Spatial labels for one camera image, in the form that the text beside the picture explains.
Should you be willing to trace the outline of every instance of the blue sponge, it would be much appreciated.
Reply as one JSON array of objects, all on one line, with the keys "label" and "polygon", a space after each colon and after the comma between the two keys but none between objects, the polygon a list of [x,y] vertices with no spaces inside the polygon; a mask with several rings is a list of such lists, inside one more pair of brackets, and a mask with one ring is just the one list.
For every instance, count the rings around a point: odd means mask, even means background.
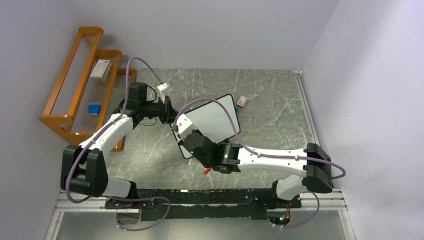
[{"label": "blue sponge", "polygon": [[88,105],[88,113],[90,115],[97,115],[100,113],[100,109],[102,108],[102,106],[100,106],[99,103],[90,103]]}]

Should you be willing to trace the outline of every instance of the small box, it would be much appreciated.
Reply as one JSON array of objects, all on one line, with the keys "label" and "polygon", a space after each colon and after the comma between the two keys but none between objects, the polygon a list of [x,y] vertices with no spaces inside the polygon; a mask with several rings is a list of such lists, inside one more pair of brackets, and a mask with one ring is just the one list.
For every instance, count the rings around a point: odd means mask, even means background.
[{"label": "small box", "polygon": [[240,99],[237,101],[235,105],[239,106],[240,108],[244,107],[246,102],[248,101],[248,98],[246,96],[241,96]]},{"label": "small box", "polygon": [[90,103],[88,105],[88,113],[90,115],[97,115],[100,113],[102,106],[99,103]]},{"label": "small box", "polygon": [[99,59],[95,64],[93,71],[90,74],[90,78],[96,81],[104,82],[111,69],[111,61],[106,59]]}]

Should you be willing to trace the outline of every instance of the wooden frame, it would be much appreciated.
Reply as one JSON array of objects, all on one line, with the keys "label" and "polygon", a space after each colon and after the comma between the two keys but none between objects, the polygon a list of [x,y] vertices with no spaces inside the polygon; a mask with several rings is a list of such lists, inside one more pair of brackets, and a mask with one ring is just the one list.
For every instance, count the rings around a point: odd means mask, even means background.
[{"label": "wooden frame", "polygon": [[[60,72],[60,75],[56,81],[56,85],[51,92],[50,98],[47,101],[44,112],[39,118],[42,123],[52,129],[55,133],[65,139],[68,143],[72,145],[78,145],[81,142],[90,138],[94,132],[74,132],[72,131],[72,126],[74,124],[78,109],[83,98],[87,82],[93,67],[93,64],[98,59],[109,59],[113,60],[113,66],[109,72],[109,80],[107,85],[107,90],[104,95],[103,106],[99,115],[96,129],[99,130],[106,117],[107,106],[109,99],[112,94],[114,82],[116,75],[125,75],[125,68],[118,68],[119,62],[121,59],[122,53],[119,50],[108,50],[99,48],[99,42],[103,35],[103,29],[95,26],[84,26],[78,29],[78,34],[73,42],[72,47],[70,48],[69,54],[66,58],[66,61],[63,65],[63,68]],[[88,57],[83,66],[83,70],[80,74],[76,89],[73,95],[73,98],[70,103],[70,107],[67,110],[66,114],[52,114],[52,110],[58,100],[58,96],[62,90],[66,76],[69,73],[71,64],[73,61],[81,61],[81,59],[75,59],[77,50],[80,46],[80,43],[83,39],[91,39],[88,44],[90,44],[90,50],[88,52]],[[137,72],[134,69],[130,70],[130,82],[133,83],[136,80]],[[121,139],[117,146],[112,150],[114,152],[119,152],[124,149],[124,139]]]}]

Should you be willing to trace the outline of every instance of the wall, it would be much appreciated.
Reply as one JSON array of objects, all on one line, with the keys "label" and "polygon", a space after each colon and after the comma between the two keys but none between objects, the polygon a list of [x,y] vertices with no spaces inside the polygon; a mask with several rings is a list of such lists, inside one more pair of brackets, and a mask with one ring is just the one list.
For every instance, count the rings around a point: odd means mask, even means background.
[{"label": "wall", "polygon": [[424,2],[341,0],[302,73],[357,239],[424,239]]},{"label": "wall", "polygon": [[65,0],[0,1],[0,239],[44,239],[67,145],[38,118],[78,30]]},{"label": "wall", "polygon": [[154,68],[300,70],[339,0],[70,2],[108,48]]}]

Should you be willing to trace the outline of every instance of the gray marble surface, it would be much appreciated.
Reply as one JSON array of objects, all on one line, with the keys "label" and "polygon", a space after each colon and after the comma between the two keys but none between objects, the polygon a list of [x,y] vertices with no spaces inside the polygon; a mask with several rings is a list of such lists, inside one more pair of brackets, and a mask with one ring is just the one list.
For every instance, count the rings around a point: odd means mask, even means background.
[{"label": "gray marble surface", "polygon": [[[248,97],[240,109],[240,136],[248,146],[266,149],[299,149],[312,141],[301,96],[292,71],[249,69],[156,69],[169,82],[173,107],[202,98],[232,94],[235,101]],[[137,82],[156,88],[148,69],[137,73]],[[154,93],[148,90],[148,97]],[[117,79],[108,106],[108,117],[125,95],[124,78]],[[154,119],[141,124],[150,125]],[[124,150],[106,159],[108,174],[149,189],[270,188],[289,175],[272,171],[204,174],[196,159],[184,159],[168,124],[139,125],[126,136]]]}]

